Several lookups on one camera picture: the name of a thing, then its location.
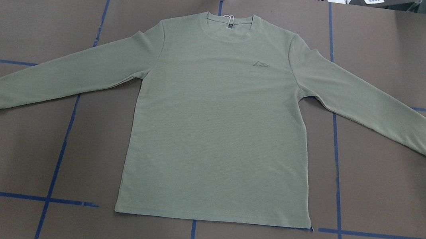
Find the olive green long-sleeve shirt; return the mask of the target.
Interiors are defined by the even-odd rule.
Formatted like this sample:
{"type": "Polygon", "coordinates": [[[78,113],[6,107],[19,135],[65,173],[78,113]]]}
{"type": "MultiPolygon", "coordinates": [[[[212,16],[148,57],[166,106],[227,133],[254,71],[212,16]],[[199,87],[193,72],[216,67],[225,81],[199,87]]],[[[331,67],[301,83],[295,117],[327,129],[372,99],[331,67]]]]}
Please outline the olive green long-sleeve shirt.
{"type": "Polygon", "coordinates": [[[115,211],[311,228],[299,101],[426,156],[426,117],[256,15],[205,12],[0,77],[0,109],[141,80],[115,211]]]}

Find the black box with label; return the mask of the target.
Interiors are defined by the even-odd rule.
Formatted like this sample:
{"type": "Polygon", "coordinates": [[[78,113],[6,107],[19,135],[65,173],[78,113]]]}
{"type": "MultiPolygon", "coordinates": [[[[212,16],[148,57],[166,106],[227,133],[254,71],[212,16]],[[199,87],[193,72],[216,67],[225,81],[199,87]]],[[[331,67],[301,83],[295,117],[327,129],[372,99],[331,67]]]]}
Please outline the black box with label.
{"type": "Polygon", "coordinates": [[[397,11],[407,11],[421,0],[349,0],[349,5],[397,11]]]}

